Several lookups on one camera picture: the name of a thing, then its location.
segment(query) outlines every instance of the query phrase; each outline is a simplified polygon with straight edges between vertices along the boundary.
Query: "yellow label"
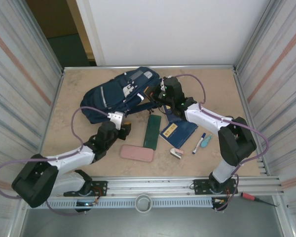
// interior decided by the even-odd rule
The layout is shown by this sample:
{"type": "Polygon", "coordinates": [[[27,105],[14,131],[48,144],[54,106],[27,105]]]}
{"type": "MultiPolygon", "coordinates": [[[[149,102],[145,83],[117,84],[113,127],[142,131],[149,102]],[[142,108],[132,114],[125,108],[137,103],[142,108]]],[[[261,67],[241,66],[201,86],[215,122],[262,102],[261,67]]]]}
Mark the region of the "yellow label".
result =
{"type": "Polygon", "coordinates": [[[168,127],[167,130],[164,131],[163,135],[165,137],[169,137],[171,133],[173,133],[173,131],[176,130],[177,127],[178,126],[175,123],[173,123],[170,127],[168,127]]]}

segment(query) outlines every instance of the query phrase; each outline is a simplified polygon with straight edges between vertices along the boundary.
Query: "corrugated metal wall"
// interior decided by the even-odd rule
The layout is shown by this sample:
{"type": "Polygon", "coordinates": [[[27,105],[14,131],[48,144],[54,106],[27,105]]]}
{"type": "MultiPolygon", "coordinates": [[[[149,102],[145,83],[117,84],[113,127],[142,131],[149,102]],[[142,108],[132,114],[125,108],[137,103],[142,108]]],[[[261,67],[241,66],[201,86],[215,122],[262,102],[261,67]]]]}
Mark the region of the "corrugated metal wall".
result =
{"type": "MultiPolygon", "coordinates": [[[[0,164],[40,147],[62,74],[44,40],[22,1],[0,0],[0,164]]],[[[1,169],[5,192],[21,168],[1,169]]],[[[8,234],[17,202],[0,196],[0,236],[8,234]]]]}
{"type": "Polygon", "coordinates": [[[270,173],[279,175],[296,223],[296,0],[281,2],[240,68],[255,126],[271,144],[270,173]]]}

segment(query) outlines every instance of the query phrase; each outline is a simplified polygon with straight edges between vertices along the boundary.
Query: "metal base plate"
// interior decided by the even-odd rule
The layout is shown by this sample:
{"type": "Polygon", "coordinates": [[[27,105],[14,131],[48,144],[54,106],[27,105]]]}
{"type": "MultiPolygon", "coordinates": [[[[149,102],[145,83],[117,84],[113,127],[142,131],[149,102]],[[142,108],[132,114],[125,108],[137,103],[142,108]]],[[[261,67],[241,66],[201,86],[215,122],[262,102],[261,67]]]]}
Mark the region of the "metal base plate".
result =
{"type": "MultiPolygon", "coordinates": [[[[101,196],[107,195],[108,182],[107,181],[92,181],[92,186],[100,188],[102,193],[101,196]]],[[[91,190],[87,195],[81,195],[79,192],[65,192],[64,197],[94,197],[99,196],[99,191],[94,192],[91,190]]]]}
{"type": "Polygon", "coordinates": [[[229,194],[232,194],[235,190],[236,180],[230,179],[226,185],[226,189],[220,193],[214,193],[211,190],[209,185],[209,179],[195,179],[193,180],[194,191],[196,195],[208,195],[208,194],[227,194],[227,190],[229,190],[229,194]]]}

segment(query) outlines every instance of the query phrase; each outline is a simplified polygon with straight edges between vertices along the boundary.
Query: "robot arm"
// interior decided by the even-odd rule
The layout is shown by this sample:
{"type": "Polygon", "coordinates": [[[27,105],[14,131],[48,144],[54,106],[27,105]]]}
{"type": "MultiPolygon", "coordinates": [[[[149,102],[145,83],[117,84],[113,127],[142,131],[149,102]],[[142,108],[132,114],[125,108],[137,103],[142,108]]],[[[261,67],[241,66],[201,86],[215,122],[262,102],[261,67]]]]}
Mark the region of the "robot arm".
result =
{"type": "MultiPolygon", "coordinates": [[[[46,157],[56,160],[28,162],[13,181],[12,188],[33,208],[43,204],[50,195],[69,191],[77,191],[82,195],[89,193],[92,179],[82,170],[75,169],[100,160],[118,138],[125,140],[131,130],[131,124],[123,124],[123,113],[109,113],[108,117],[110,121],[102,123],[98,133],[91,136],[82,147],[46,157]]],[[[45,157],[36,154],[31,158],[45,157]]]]}
{"type": "Polygon", "coordinates": [[[234,121],[247,125],[243,118],[224,117],[200,107],[192,97],[185,97],[176,77],[163,78],[161,85],[147,87],[145,95],[160,107],[170,106],[177,117],[202,126],[218,136],[223,160],[209,176],[214,193],[225,189],[239,163],[257,148],[249,130],[228,123],[234,121]]]}

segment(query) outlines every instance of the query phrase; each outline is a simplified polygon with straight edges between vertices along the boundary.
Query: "green notebook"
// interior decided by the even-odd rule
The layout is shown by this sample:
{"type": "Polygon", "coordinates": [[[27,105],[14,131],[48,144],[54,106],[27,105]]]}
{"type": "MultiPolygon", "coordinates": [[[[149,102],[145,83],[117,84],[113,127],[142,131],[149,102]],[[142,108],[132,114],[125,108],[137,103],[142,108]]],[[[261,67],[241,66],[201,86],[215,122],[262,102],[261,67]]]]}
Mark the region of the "green notebook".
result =
{"type": "Polygon", "coordinates": [[[158,137],[160,133],[161,116],[150,115],[148,119],[146,135],[143,147],[157,149],[158,137]]]}

